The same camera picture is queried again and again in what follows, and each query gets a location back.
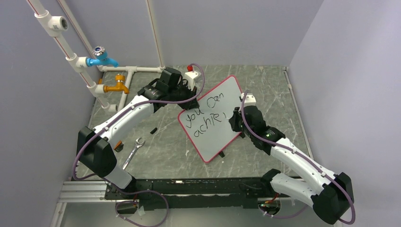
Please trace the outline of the pink framed whiteboard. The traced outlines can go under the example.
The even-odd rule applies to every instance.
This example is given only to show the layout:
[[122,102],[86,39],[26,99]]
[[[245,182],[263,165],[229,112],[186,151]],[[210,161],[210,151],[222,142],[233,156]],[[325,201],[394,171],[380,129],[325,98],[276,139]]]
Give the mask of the pink framed whiteboard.
[[209,163],[238,137],[229,119],[240,106],[241,93],[237,78],[231,75],[198,99],[199,108],[178,114],[178,122],[203,162]]

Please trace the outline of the black marker cap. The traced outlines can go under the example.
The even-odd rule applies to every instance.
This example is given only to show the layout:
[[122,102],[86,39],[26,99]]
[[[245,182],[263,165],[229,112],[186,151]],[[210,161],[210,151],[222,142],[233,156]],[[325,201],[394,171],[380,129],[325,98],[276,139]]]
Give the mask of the black marker cap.
[[155,127],[151,132],[150,132],[150,134],[154,134],[154,133],[156,133],[157,132],[157,130],[158,130],[158,128],[157,127]]

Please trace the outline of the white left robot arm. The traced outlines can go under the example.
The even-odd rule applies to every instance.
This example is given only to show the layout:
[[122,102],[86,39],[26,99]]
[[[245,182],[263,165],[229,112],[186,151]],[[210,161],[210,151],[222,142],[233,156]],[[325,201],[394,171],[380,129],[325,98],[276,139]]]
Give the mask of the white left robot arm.
[[198,71],[191,70],[185,74],[170,67],[165,68],[159,78],[142,87],[130,103],[114,116],[92,129],[83,127],[78,133],[73,179],[80,179],[76,173],[76,166],[80,163],[90,169],[93,175],[113,184],[123,198],[131,198],[137,191],[137,180],[118,166],[114,153],[117,143],[141,121],[167,104],[176,104],[183,110],[199,108],[197,97],[203,87],[197,88],[195,80],[201,78],[203,84],[206,80],[202,67],[196,67]]

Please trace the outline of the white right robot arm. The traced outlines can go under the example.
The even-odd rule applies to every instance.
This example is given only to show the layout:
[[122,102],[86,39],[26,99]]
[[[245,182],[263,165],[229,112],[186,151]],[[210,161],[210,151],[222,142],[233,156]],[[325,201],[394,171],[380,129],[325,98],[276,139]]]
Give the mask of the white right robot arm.
[[272,169],[261,178],[264,195],[279,193],[296,199],[330,225],[338,221],[355,223],[352,180],[346,173],[337,174],[305,155],[284,133],[268,126],[254,105],[235,107],[229,123],[233,131],[249,137],[257,149],[280,160],[302,178],[297,180]]

